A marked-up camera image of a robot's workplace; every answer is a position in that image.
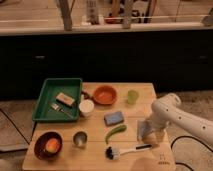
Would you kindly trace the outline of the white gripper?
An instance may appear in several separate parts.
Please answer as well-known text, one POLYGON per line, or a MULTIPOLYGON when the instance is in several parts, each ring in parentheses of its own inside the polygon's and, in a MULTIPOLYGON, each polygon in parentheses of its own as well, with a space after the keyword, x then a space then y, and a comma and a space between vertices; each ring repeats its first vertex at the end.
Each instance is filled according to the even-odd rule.
POLYGON ((152 145, 158 145, 164 141, 164 131, 168 126, 168 121, 156 113, 152 113, 147 119, 154 132, 145 136, 144 142, 152 145))

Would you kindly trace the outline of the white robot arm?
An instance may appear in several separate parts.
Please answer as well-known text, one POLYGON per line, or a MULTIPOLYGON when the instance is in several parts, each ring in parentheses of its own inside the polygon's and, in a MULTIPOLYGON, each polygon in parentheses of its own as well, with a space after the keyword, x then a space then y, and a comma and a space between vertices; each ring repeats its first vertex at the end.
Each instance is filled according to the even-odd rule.
POLYGON ((155 130, 165 129, 169 122, 176 124, 190 134, 213 146, 213 121, 195 116, 179 108, 181 99, 169 93, 154 100, 148 123, 155 130))

